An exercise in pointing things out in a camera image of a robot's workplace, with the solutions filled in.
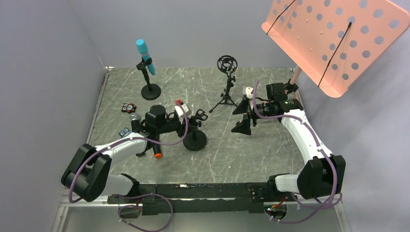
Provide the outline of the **black round-base stand ring clip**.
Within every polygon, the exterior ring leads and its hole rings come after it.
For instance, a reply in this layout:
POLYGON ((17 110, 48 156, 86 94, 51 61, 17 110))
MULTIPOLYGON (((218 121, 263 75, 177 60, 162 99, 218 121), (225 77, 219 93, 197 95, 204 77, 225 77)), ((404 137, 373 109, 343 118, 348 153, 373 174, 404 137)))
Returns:
MULTIPOLYGON (((198 109, 194 116, 201 117, 201 125, 203 121, 206 121, 208 119, 208 115, 202 109, 198 109)), ((206 134, 200 129, 190 132, 189 134, 186 135, 185 139, 183 140, 183 145, 185 146, 186 149, 190 151, 200 151, 206 146, 206 143, 207 143, 206 134)))

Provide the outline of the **black microphone orange end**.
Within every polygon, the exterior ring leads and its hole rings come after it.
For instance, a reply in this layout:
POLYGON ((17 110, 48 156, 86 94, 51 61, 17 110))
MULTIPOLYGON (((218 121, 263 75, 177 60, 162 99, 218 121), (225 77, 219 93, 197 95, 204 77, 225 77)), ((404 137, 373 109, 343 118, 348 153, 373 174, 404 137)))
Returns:
POLYGON ((155 159, 159 160, 163 157, 160 144, 155 144, 154 143, 153 146, 152 146, 152 149, 153 149, 155 159))

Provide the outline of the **blue microphone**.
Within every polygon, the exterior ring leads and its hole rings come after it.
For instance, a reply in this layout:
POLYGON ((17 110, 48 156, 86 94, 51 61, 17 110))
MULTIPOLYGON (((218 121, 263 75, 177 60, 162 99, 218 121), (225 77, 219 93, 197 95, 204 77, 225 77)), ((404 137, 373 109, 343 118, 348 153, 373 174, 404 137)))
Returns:
MULTIPOLYGON (((136 40, 136 47, 144 61, 147 61, 151 58, 149 55, 148 46, 143 39, 136 40)), ((152 75, 156 75, 153 63, 147 65, 147 68, 152 75)))

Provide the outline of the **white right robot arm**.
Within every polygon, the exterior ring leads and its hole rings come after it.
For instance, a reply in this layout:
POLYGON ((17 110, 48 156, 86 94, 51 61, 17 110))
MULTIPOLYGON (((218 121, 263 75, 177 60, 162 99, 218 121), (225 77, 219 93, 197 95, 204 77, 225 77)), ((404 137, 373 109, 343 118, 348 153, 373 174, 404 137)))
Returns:
POLYGON ((251 127, 255 127, 259 119, 277 119, 295 141, 304 167, 298 174, 271 176, 269 190, 299 194, 307 200, 319 197, 332 200, 341 192, 346 162, 324 145, 311 127, 300 101, 288 98, 287 88, 284 83, 267 85, 267 99, 257 104, 254 88, 244 87, 243 99, 234 110, 234 114, 242 114, 243 119, 231 131, 251 135, 251 127))

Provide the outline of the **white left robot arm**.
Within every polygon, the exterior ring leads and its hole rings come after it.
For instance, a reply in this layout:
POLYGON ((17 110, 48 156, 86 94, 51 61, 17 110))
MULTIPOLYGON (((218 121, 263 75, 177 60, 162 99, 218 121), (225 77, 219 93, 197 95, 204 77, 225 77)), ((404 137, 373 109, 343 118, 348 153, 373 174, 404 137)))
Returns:
POLYGON ((92 202, 101 195, 113 195, 124 199, 140 197, 140 183, 128 174, 112 175, 112 165, 128 157, 143 155, 152 149, 157 159, 162 157, 160 135, 176 132, 180 138, 167 146, 183 143, 191 151, 199 151, 206 145, 206 135, 199 130, 208 115, 199 109, 194 115, 187 104, 177 103, 174 111, 167 113, 162 105, 153 105, 141 118, 130 115, 131 130, 123 131, 121 139, 92 146, 81 145, 61 177, 61 183, 69 189, 69 202, 92 202))

